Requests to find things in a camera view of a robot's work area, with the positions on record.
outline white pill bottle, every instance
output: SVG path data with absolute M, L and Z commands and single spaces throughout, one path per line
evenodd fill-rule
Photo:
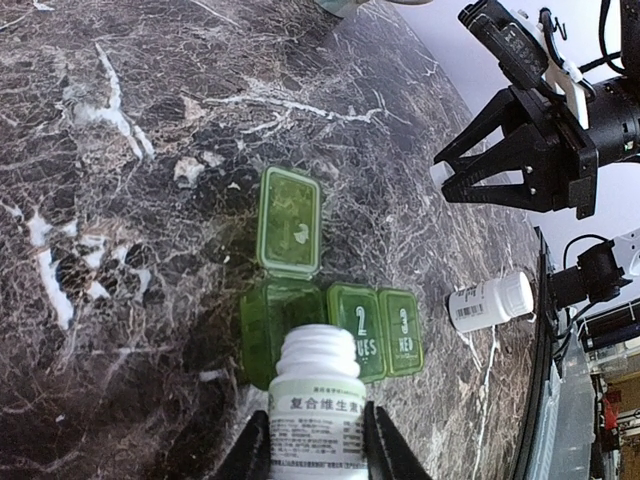
M 531 284 L 522 272 L 480 283 L 449 297 L 451 322 L 461 333 L 499 325 L 531 312 Z
M 346 330 L 292 330 L 269 386 L 271 480 L 368 480 L 366 387 Z

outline dark marble surface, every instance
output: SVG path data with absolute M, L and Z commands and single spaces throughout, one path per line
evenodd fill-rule
M 1 1 L 0 478 L 210 474 L 265 394 L 237 381 L 261 171 L 325 191 L 322 285 L 414 291 L 426 368 L 369 389 L 436 479 L 501 478 L 533 328 L 460 337 L 444 297 L 535 271 L 521 212 L 448 205 L 468 122 L 376 1 Z

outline cable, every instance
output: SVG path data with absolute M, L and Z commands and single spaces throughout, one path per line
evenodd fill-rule
M 558 17 L 556 17 L 555 23 L 553 24 L 553 32 L 560 32 L 560 37 L 566 42 L 569 39 L 569 34 L 567 33 L 567 26 L 564 23 L 560 23 Z
M 611 68 L 611 70 L 619 73 L 620 75 L 624 75 L 624 68 L 621 68 L 613 63 L 611 55 L 607 53 L 607 42 L 604 35 L 607 26 L 607 17 L 609 15 L 610 6 L 611 0 L 602 0 L 602 3 L 600 4 L 600 21 L 598 24 L 598 41 L 600 43 L 600 52 L 602 53 L 602 58 L 604 59 L 605 63 L 609 66 L 609 68 Z
M 551 10 L 549 10 L 548 8 L 543 8 L 542 10 L 540 10 L 539 21 L 542 24 L 544 40 L 545 40 L 545 43 L 547 44 L 547 51 L 549 52 L 549 56 L 551 57 L 551 60 L 553 61 L 553 63 L 556 64 L 556 66 L 560 70 L 567 73 L 565 69 L 565 61 L 560 56 L 560 53 L 558 52 L 558 47 L 556 46 L 556 40 L 554 36 L 556 27 L 554 27 L 553 25 L 553 20 L 551 18 Z M 591 85 L 591 83 L 589 83 L 587 80 L 583 78 L 578 82 L 578 85 L 580 85 L 582 88 L 584 88 L 587 91 L 589 101 L 593 101 L 596 98 L 596 91 L 593 88 L 593 85 Z
M 589 305 L 584 307 L 582 310 L 580 310 L 578 313 L 576 313 L 573 317 L 571 317 L 571 319 L 569 320 L 569 323 L 567 324 L 566 330 L 562 334 L 556 335 L 556 340 L 562 340 L 567 335 L 569 335 L 571 333 L 571 329 L 573 328 L 574 323 L 578 321 L 582 315 L 584 315 L 589 310 L 591 310 L 591 308 L 593 308 L 594 305 L 595 303 L 590 303 Z
M 544 33 L 544 41 L 547 44 L 547 50 L 549 51 L 549 56 L 553 63 L 555 63 L 559 69 L 564 70 L 564 60 L 560 57 L 558 53 L 558 48 L 556 47 L 556 41 L 553 37 L 553 20 L 551 19 L 551 10 L 548 8 L 543 8 L 540 10 L 540 23 L 542 24 L 542 30 Z
M 571 318 L 571 320 L 569 321 L 569 325 L 567 326 L 567 330 L 569 334 L 566 335 L 564 341 L 562 342 L 558 350 L 556 350 L 555 353 L 553 354 L 553 358 L 556 361 L 561 362 L 562 360 L 564 360 L 564 357 L 566 357 L 567 352 L 569 351 L 568 346 L 569 346 L 569 340 L 571 340 L 571 329 L 573 328 L 573 325 L 580 319 L 580 317 L 582 317 L 585 313 L 587 313 L 589 310 L 591 310 L 595 306 L 596 306 L 595 303 L 590 303 Z
M 586 235 L 580 235 L 579 237 L 574 238 L 573 240 L 571 240 L 569 243 L 567 243 L 567 246 L 564 247 L 564 254 L 562 255 L 562 269 L 566 270 L 567 269 L 567 254 L 569 253 L 569 249 L 571 248 L 571 246 L 577 242 L 579 242 L 580 240 L 584 240 L 585 238 L 595 238 L 597 240 L 601 240 L 603 242 L 608 242 L 609 240 L 604 238 L 601 235 L 596 235 L 595 233 L 587 233 Z
M 609 55 L 609 60 L 617 60 L 622 56 L 622 52 L 616 52 Z M 582 73 L 587 73 L 593 70 L 594 68 L 598 68 L 607 63 L 607 59 L 605 57 L 594 60 L 593 62 L 586 63 L 580 67 L 580 71 Z
M 542 80 L 542 84 L 539 85 L 536 90 L 545 97 L 546 99 L 552 102 L 564 102 L 566 97 L 558 92 L 555 92 L 553 88 L 544 80 Z
M 577 335 L 578 335 L 578 339 L 580 339 L 580 338 L 582 337 L 582 333 L 583 333 L 583 331 L 586 331 L 586 333 L 587 333 L 587 334 L 589 333 L 589 325 L 588 325 L 588 323 L 589 323 L 589 322 L 587 322 L 587 320 L 585 319 L 585 320 L 580 324 L 580 327 L 578 328 L 578 333 L 577 333 Z

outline number 3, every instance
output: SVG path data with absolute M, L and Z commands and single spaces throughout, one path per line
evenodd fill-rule
M 356 308 L 356 317 L 358 317 L 358 336 L 359 337 L 366 337 L 367 336 L 367 329 L 364 326 L 364 308 L 363 307 L 358 307 Z
M 400 319 L 402 320 L 402 333 L 407 335 L 409 333 L 409 316 L 404 308 L 400 309 Z

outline black metal bracket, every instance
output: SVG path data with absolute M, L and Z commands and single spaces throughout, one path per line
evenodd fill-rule
M 269 416 L 253 414 L 212 480 L 267 480 L 271 467 Z
M 522 89 L 538 88 L 549 59 L 534 36 L 497 0 L 468 5 L 460 22 L 498 59 L 500 69 Z
M 371 480 L 431 480 L 386 410 L 367 403 L 365 450 Z
M 504 139 L 483 153 L 465 155 L 502 129 Z M 562 103 L 534 90 L 501 90 L 436 158 L 455 174 L 442 187 L 449 202 L 493 203 L 548 212 L 577 208 L 581 219 L 596 204 L 598 150 Z M 523 183 L 483 185 L 505 172 L 522 172 Z

